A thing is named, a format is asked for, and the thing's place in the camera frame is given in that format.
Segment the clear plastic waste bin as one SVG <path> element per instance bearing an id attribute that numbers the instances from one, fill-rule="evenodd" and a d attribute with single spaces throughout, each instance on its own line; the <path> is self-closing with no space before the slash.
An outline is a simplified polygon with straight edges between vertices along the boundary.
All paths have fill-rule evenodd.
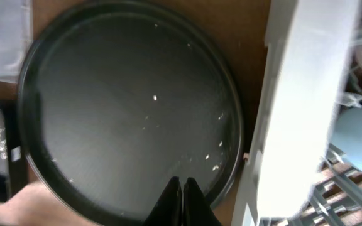
<path id="1" fill-rule="evenodd" d="M 32 1 L 0 0 L 0 82 L 18 82 L 32 41 Z"/>

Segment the round black serving tray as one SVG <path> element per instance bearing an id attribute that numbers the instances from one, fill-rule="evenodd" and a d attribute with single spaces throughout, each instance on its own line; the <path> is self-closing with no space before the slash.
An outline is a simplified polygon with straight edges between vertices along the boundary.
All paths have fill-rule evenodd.
<path id="1" fill-rule="evenodd" d="M 216 207 L 243 153 L 232 73 L 196 25 L 146 1 L 84 1 L 33 42 L 21 145 L 42 182 L 100 225 L 141 225 L 172 177 Z"/>

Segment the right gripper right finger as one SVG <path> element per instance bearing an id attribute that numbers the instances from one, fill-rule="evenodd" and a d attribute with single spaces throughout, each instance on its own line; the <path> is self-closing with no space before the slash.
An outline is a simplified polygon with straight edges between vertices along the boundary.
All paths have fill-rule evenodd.
<path id="1" fill-rule="evenodd" d="M 183 190 L 183 226 L 221 226 L 194 178 L 188 178 Z"/>

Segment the grey plate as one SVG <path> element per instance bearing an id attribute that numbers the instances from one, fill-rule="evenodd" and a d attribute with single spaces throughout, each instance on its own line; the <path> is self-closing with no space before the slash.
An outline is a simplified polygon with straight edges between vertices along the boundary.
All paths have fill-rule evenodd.
<path id="1" fill-rule="evenodd" d="M 266 27 L 265 111 L 257 210 L 290 218 L 307 204 L 362 12 L 355 0 L 273 0 Z"/>

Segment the grey dishwasher rack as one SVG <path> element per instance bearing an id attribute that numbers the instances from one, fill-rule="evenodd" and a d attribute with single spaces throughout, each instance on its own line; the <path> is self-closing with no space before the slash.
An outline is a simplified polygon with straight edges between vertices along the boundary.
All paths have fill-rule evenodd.
<path id="1" fill-rule="evenodd" d="M 305 207 L 290 218 L 262 218 L 257 210 L 258 180 L 263 160 L 260 145 L 265 124 L 263 95 L 270 91 L 269 87 L 264 86 L 264 74 L 250 152 L 243 163 L 239 181 L 233 225 L 362 225 L 362 171 L 346 159 L 344 152 L 330 143 L 335 122 L 341 113 L 351 108 L 362 107 L 360 91 L 347 93 L 344 90 L 347 79 L 354 75 L 354 69 L 350 64 L 353 48 L 357 45 L 362 45 L 362 29 L 358 25 L 351 43 L 345 81 L 337 99 L 336 115 L 329 130 L 326 152 L 321 158 L 312 193 Z"/>

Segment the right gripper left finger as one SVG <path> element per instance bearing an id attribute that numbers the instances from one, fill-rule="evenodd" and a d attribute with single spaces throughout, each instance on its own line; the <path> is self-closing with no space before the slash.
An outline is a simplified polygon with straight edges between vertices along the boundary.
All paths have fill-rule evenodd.
<path id="1" fill-rule="evenodd" d="M 182 190 L 179 177 L 172 177 L 143 226 L 181 226 Z"/>

